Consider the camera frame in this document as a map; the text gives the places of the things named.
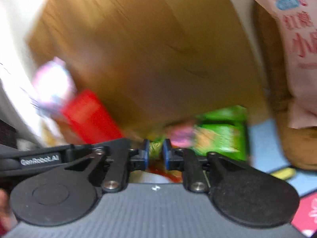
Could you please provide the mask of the person's left hand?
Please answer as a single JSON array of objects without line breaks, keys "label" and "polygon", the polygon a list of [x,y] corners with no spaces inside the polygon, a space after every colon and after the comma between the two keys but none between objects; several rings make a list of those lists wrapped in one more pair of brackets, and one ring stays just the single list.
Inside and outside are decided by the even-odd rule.
[{"label": "person's left hand", "polygon": [[17,219],[13,215],[9,205],[9,196],[3,189],[0,190],[0,224],[1,236],[6,234],[17,224]]}]

